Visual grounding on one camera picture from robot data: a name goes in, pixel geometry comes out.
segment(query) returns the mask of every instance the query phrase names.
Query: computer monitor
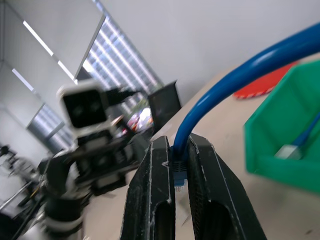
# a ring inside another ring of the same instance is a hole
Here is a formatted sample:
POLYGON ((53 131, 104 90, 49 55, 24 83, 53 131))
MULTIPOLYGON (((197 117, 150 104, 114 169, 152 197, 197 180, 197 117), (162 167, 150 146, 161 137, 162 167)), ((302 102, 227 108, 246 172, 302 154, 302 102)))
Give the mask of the computer monitor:
POLYGON ((148 96, 154 134, 181 109, 176 82, 174 81, 148 96))

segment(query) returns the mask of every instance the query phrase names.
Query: blue ethernet cable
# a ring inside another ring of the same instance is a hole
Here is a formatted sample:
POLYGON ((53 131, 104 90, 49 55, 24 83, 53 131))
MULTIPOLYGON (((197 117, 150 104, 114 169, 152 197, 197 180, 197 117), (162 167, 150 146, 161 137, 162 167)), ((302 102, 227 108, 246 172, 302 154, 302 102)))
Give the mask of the blue ethernet cable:
POLYGON ((173 153, 180 157, 186 153, 188 137, 199 120, 232 93, 267 73, 318 52, 320 23, 270 46, 231 71, 207 91, 186 115, 176 133, 173 153))

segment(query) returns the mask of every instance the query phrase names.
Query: table surface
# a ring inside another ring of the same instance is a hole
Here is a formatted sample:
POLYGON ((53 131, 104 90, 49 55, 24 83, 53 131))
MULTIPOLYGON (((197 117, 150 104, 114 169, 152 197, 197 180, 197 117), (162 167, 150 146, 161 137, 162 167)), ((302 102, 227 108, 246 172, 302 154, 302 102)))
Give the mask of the table surface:
MULTIPOLYGON (((173 144, 177 129, 197 100, 228 71, 208 82, 160 131, 173 144)), ((320 196, 247 173, 243 125, 266 96, 236 100, 232 96, 212 109, 192 131, 207 138, 241 180, 268 240, 320 240, 320 196)), ((92 240, 119 239, 128 186, 97 197, 87 209, 85 232, 92 240)), ((188 195, 182 197, 188 204, 188 195)), ((190 217, 176 226, 176 239, 193 240, 190 217)))

